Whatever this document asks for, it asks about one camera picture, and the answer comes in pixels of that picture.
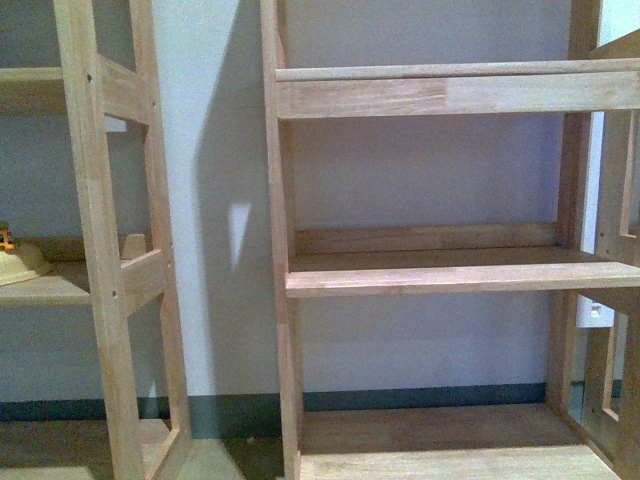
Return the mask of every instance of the wooden shelf frame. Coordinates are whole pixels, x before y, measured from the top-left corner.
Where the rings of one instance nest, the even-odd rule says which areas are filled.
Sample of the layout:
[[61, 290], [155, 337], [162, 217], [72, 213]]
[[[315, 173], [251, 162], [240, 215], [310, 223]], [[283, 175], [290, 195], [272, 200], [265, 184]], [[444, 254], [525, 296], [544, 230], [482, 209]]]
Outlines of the wooden shelf frame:
[[[633, 395], [628, 394], [623, 402], [624, 413], [616, 426], [619, 448], [615, 451], [604, 447], [606, 441], [601, 432], [578, 425], [567, 411], [578, 294], [627, 310], [630, 306], [636, 308], [640, 298], [640, 255], [636, 253], [640, 251], [640, 244], [637, 238], [627, 235], [619, 239], [619, 232], [615, 230], [619, 225], [614, 225], [615, 221], [605, 222], [597, 255], [585, 254], [580, 248], [590, 112], [608, 111], [612, 122], [618, 118], [619, 125], [625, 125], [621, 122], [628, 122], [628, 111], [640, 107], [640, 33], [634, 32], [597, 48], [601, 0], [573, 0], [566, 61], [288, 68], [284, 5], [281, 0], [261, 0], [280, 401], [287, 480], [333, 479], [342, 478], [342, 474], [344, 478], [363, 476], [358, 465], [362, 467], [368, 460], [376, 464], [380, 455], [377, 459], [360, 456], [366, 454], [363, 443], [368, 441], [365, 430], [369, 422], [354, 419], [359, 414], [372, 418], [385, 416], [376, 412], [335, 415], [304, 412], [299, 298], [525, 290], [555, 290], [544, 415], [560, 426], [566, 424], [578, 435], [576, 447], [580, 455], [585, 455], [582, 457], [585, 461], [595, 462], [593, 465], [597, 464], [596, 468], [602, 474], [602, 477], [583, 478], [637, 480], [640, 407]], [[301, 231], [296, 228], [294, 165], [290, 158], [291, 121], [518, 112], [565, 112], [556, 221]], [[629, 133], [628, 128], [612, 127], [610, 130], [621, 131], [620, 137]], [[626, 155], [623, 150], [628, 147], [628, 141], [623, 145], [624, 142], [615, 139], [605, 140], [607, 144], [617, 145], [618, 150], [614, 152], [617, 159]], [[629, 169], [628, 162], [616, 162], [618, 173], [622, 172], [622, 177], [618, 173], [614, 175], [612, 185], [617, 187], [606, 186], [609, 185], [606, 181], [604, 184], [609, 193], [605, 197], [611, 197], [608, 201], [617, 205], [622, 204], [616, 196], [618, 191], [628, 190], [624, 173]], [[608, 207], [605, 213], [616, 220], [621, 212]], [[613, 246], [610, 236], [615, 239]], [[640, 317], [635, 313], [634, 319], [634, 325], [640, 324]], [[637, 338], [640, 337], [632, 334], [628, 351], [640, 351], [633, 343], [637, 343]], [[640, 388], [637, 375], [640, 355], [633, 353], [628, 357], [625, 389], [636, 392]], [[431, 416], [437, 416], [437, 413], [425, 412], [425, 418]], [[342, 427], [349, 430], [349, 434], [340, 433]], [[405, 425], [402, 435], [413, 438], [411, 431], [411, 426]], [[449, 433], [448, 427], [443, 426], [438, 435]], [[376, 440], [380, 449], [377, 452], [395, 455], [393, 461], [402, 464], [402, 448], [394, 449], [394, 438], [398, 437], [385, 430]], [[309, 442], [313, 443], [313, 439], [336, 448], [344, 441], [349, 448], [340, 452], [343, 454], [340, 458], [330, 454], [324, 456], [323, 452], [310, 449]], [[534, 462], [529, 455], [533, 455], [535, 449], [509, 450], [505, 455], [521, 455], [523, 462]], [[458, 454], [457, 461], [467, 452], [460, 450]], [[490, 451], [484, 460], [497, 461]], [[434, 468], [446, 469], [448, 465], [442, 459], [423, 461], [435, 462]], [[557, 463], [553, 474], [560, 469], [571, 471], [571, 454], [564, 460], [556, 457], [554, 461]], [[365, 466], [367, 478], [398, 478], [398, 475], [394, 476], [393, 462], [378, 466], [380, 468], [374, 468], [375, 472]], [[413, 465], [411, 471], [417, 471], [415, 467]], [[531, 470], [527, 470], [527, 475], [531, 474]], [[541, 467], [540, 478], [548, 476]]]
[[618, 477], [544, 405], [309, 412], [303, 480]]
[[[191, 425], [151, 0], [130, 0], [129, 6], [135, 72], [98, 54], [91, 0], [54, 0], [61, 68], [0, 69], [0, 114], [68, 115], [83, 233], [81, 239], [28, 239], [42, 246], [56, 270], [0, 288], [0, 306], [91, 305], [115, 480], [170, 480], [190, 449]], [[118, 237], [105, 115], [143, 127], [148, 237]], [[171, 415], [166, 431], [147, 431], [148, 422], [139, 421], [127, 324], [155, 298]], [[156, 445], [152, 461], [149, 435]]]

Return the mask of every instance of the wooden shelving unit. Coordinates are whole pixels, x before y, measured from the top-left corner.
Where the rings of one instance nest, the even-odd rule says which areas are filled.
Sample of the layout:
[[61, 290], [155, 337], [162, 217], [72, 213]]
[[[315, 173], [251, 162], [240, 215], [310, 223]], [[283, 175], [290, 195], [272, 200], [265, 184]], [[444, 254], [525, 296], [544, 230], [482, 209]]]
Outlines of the wooden shelving unit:
[[[638, 480], [640, 245], [621, 225], [637, 133], [629, 112], [640, 109], [640, 32], [596, 48], [601, 2], [573, 0], [567, 61], [287, 68], [284, 4], [261, 0], [287, 480]], [[593, 111], [606, 111], [608, 124], [596, 255], [580, 250]], [[557, 221], [296, 228], [289, 122], [526, 112], [566, 113]], [[305, 413], [298, 299], [539, 290], [557, 291], [545, 405]], [[587, 381], [600, 389], [599, 404], [585, 406], [594, 418], [578, 424], [568, 414], [578, 293], [633, 325], [615, 419], [598, 395], [611, 381], [609, 334], [590, 343], [602, 360]]]
[[[135, 72], [98, 53], [91, 0], [53, 4], [62, 66], [0, 69], [0, 115], [68, 115], [83, 236], [29, 239], [41, 246], [54, 269], [48, 276], [0, 287], [0, 307], [91, 306], [107, 420], [0, 425], [0, 467], [42, 468], [49, 478], [47, 466], [69, 461], [94, 468], [106, 452], [108, 463], [98, 465], [95, 478], [176, 478], [190, 449], [191, 426], [151, 1], [129, 2]], [[150, 237], [118, 237], [105, 115], [144, 128]], [[169, 422], [139, 418], [127, 324], [130, 315], [156, 298]]]

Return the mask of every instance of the shelf board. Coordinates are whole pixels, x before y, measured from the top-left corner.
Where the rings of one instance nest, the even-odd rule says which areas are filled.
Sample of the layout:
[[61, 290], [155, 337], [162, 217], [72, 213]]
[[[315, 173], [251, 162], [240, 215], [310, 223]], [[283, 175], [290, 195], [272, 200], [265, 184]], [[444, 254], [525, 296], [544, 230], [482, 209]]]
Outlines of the shelf board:
[[[637, 71], [429, 76], [400, 72], [320, 72], [275, 85], [283, 120], [488, 113], [592, 112], [640, 108]], [[336, 74], [336, 77], [350, 74]]]
[[278, 82], [315, 80], [382, 80], [402, 78], [484, 77], [499, 75], [553, 75], [569, 73], [633, 72], [640, 59], [559, 60], [546, 62], [449, 63], [363, 67], [280, 68]]
[[544, 405], [305, 413], [301, 480], [619, 480]]
[[292, 298], [639, 286], [638, 267], [558, 247], [304, 255], [286, 282]]
[[62, 69], [0, 69], [0, 115], [55, 115], [66, 112]]
[[[152, 473], [166, 455], [170, 431], [163, 420], [141, 420], [140, 427], [145, 470]], [[0, 478], [113, 478], [105, 421], [2, 422], [0, 451]]]
[[90, 305], [84, 263], [55, 263], [44, 277], [0, 287], [0, 306]]

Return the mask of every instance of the small yellow item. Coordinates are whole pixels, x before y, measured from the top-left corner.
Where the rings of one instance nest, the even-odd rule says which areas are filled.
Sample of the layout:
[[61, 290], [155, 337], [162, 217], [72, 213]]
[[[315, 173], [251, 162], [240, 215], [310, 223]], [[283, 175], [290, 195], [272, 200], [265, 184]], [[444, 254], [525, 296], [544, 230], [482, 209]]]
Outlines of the small yellow item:
[[11, 239], [9, 225], [5, 222], [0, 222], [0, 248], [4, 248], [5, 250], [13, 250], [16, 248]]
[[51, 270], [38, 247], [13, 243], [6, 223], [0, 222], [0, 236], [0, 286], [38, 278]]

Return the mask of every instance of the baseboard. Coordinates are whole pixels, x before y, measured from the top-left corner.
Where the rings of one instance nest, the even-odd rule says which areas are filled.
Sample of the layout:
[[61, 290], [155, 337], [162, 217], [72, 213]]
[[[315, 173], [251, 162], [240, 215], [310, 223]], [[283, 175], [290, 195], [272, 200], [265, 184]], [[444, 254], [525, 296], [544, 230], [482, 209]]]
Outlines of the baseboard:
[[[305, 393], [308, 411], [541, 403], [544, 384]], [[280, 436], [277, 394], [189, 397], [194, 438]], [[143, 418], [167, 418], [166, 398], [138, 399]], [[0, 403], [0, 421], [102, 420], [102, 400]]]
[[[169, 400], [138, 398], [141, 418], [169, 418]], [[0, 402], [0, 422], [45, 422], [56, 420], [104, 420], [104, 400], [42, 400]]]

